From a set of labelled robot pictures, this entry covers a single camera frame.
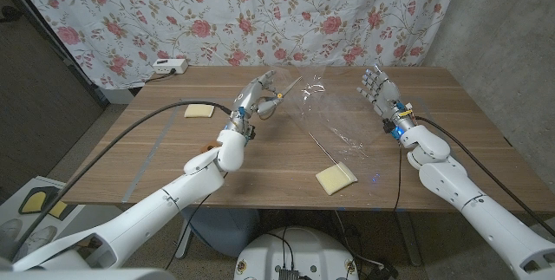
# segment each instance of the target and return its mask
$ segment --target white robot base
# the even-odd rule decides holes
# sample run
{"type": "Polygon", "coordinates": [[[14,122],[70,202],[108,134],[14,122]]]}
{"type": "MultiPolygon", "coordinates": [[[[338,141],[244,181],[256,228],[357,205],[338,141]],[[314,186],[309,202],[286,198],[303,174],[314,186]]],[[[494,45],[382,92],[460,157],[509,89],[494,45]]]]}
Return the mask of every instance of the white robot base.
{"type": "Polygon", "coordinates": [[[247,245],[237,259],[233,279],[291,279],[291,273],[286,276],[282,270],[285,264],[285,269],[298,271],[296,279],[344,280],[349,273],[349,280],[358,280],[353,257],[334,238],[300,226],[287,227],[284,236],[284,229],[270,231],[275,236],[264,234],[247,245]],[[282,244],[283,236],[291,246],[294,268],[291,268],[289,247],[282,244]]]}

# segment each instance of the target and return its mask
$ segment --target gray wall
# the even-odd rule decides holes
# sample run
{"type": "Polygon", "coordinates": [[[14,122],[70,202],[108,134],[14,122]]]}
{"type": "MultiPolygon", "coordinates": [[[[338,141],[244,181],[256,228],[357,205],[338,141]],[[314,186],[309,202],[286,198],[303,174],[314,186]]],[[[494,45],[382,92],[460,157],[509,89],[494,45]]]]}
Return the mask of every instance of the gray wall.
{"type": "Polygon", "coordinates": [[[555,192],[555,0],[452,0],[423,65],[446,67],[555,192]]]}

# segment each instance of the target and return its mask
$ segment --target plastic bag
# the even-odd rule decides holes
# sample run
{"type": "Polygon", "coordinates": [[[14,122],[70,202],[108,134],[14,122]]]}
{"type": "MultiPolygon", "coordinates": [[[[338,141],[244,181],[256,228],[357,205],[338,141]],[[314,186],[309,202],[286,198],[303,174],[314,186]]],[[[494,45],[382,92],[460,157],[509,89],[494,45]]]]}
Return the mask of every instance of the plastic bag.
{"type": "Polygon", "coordinates": [[[360,84],[344,77],[352,70],[335,72],[316,66],[296,71],[279,68],[278,72],[279,88],[303,77],[282,107],[330,157],[330,164],[343,162],[357,178],[375,174],[372,162],[377,150],[371,145],[383,134],[382,123],[372,105],[356,91],[360,84]]]}

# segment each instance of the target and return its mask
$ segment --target robotic arm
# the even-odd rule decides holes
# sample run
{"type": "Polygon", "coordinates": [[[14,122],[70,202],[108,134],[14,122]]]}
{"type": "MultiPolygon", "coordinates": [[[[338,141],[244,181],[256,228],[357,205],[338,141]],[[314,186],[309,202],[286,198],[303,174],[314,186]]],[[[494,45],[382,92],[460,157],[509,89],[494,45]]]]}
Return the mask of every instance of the robotic arm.
{"type": "Polygon", "coordinates": [[[555,244],[543,239],[488,197],[450,155],[446,141],[415,125],[412,106],[400,102],[397,86],[377,66],[362,77],[358,88],[382,117],[386,133],[412,148],[408,162],[422,184],[454,206],[493,247],[518,279],[555,278],[555,244]]]}
{"type": "Polygon", "coordinates": [[[47,270],[117,268],[183,208],[206,197],[224,184],[222,173],[237,171],[243,164],[244,148],[254,138],[249,125],[253,113],[269,118],[284,96],[300,80],[283,93],[271,88],[269,71],[252,80],[233,103],[230,120],[219,133],[220,147],[189,160],[185,174],[143,199],[117,218],[65,238],[46,244],[13,265],[13,271],[40,266],[47,270]],[[270,90],[273,97],[261,97],[270,90]],[[75,251],[77,246],[89,249],[85,259],[75,251]]]}

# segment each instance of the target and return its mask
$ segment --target power strip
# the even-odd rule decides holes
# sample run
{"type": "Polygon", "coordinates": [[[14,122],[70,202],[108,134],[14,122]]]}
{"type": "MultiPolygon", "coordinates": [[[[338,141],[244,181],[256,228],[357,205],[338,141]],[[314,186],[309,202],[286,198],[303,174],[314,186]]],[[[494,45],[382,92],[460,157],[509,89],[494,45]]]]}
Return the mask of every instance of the power strip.
{"type": "Polygon", "coordinates": [[[169,74],[175,68],[175,74],[184,74],[189,65],[185,59],[158,59],[154,64],[154,73],[169,74]]]}

